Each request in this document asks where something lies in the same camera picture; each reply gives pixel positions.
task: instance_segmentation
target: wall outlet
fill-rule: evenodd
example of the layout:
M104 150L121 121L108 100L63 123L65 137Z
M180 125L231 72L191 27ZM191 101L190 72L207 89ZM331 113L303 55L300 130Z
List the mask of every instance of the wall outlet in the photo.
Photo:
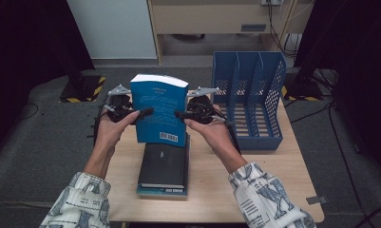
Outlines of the wall outlet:
M269 1L272 6L281 6L284 0L261 0L261 6L268 6Z

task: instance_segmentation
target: hardcover book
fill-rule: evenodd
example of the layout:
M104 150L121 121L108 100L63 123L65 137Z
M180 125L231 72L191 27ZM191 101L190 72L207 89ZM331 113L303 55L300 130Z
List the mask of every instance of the hardcover book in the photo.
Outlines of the hardcover book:
M185 147L147 143L143 153L139 195L187 195L190 136Z
M133 107L153 107L153 114L136 121L138 143L167 143L184 147L186 125L175 116L185 112L188 83L161 75L138 74L130 82Z

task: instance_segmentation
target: white cabinet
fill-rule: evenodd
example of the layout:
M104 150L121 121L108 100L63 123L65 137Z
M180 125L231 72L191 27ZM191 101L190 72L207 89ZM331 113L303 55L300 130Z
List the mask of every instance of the white cabinet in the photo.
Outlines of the white cabinet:
M92 59L156 59L146 0L67 0Z

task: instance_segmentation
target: blue plastic organizer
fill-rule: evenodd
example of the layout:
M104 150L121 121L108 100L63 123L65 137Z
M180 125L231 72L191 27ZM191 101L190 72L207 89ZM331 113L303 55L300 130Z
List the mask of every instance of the blue plastic organizer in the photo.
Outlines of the blue plastic organizer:
M282 141L276 110L285 79L281 52L219 51L214 53L212 95L235 132L242 150L276 150Z

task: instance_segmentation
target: patterned sleeve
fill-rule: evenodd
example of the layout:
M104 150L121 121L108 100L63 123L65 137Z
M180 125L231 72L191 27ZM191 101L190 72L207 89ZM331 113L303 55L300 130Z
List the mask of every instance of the patterned sleeve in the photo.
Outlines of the patterned sleeve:
M77 173L39 228L109 227L109 191L110 184L103 179Z
M315 227L311 215L290 202L281 181L255 162L242 166L228 179L249 227Z

